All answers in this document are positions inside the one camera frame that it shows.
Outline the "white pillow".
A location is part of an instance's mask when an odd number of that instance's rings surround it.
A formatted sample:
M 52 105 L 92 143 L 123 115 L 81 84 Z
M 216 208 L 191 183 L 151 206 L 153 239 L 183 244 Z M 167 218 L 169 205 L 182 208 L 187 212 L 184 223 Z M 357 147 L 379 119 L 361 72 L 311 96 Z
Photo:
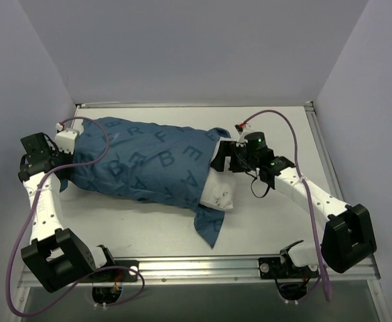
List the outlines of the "white pillow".
M 226 168 L 223 172 L 218 172 L 210 166 L 210 163 L 218 155 L 220 144 L 230 140 L 220 138 L 215 145 L 211 145 L 207 157 L 202 158 L 202 165 L 200 166 L 202 190 L 198 204 L 217 211 L 233 209 L 237 183 L 232 172 Z

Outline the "blue cartoon print pillowcase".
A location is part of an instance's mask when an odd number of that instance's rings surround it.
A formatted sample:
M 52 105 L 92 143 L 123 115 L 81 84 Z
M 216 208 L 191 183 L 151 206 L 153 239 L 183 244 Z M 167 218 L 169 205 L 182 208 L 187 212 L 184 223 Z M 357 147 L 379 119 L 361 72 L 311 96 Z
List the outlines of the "blue cartoon print pillowcase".
M 194 228 L 213 247 L 226 211 L 198 204 L 202 190 L 202 158 L 220 138 L 221 127 L 209 130 L 103 117 L 84 120 L 76 142 L 70 180 L 78 188 L 187 208 Z

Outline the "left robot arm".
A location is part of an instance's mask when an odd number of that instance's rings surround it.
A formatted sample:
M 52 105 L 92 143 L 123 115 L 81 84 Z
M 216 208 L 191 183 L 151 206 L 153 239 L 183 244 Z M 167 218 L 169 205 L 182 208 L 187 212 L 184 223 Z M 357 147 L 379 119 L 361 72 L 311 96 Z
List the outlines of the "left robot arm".
M 117 271 L 108 248 L 89 248 L 60 223 L 60 189 L 62 181 L 70 177 L 69 165 L 78 137 L 78 131 L 63 129 L 54 138 L 35 133 L 21 139 L 25 154 L 18 177 L 32 211 L 30 242 L 21 249 L 21 257 L 48 292 L 56 292 L 91 273 L 101 281 L 109 281 Z

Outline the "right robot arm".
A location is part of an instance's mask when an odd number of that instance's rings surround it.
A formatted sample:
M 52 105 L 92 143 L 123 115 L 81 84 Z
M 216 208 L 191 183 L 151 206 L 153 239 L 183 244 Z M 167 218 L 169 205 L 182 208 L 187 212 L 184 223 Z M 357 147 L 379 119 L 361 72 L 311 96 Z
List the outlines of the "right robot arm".
M 217 172 L 254 172 L 268 189 L 290 198 L 322 227 L 323 236 L 315 236 L 313 243 L 299 241 L 285 250 L 279 259 L 285 276 L 320 263 L 344 273 L 377 251 L 369 210 L 349 205 L 303 177 L 295 162 L 275 155 L 262 132 L 248 133 L 241 141 L 221 141 L 210 166 Z

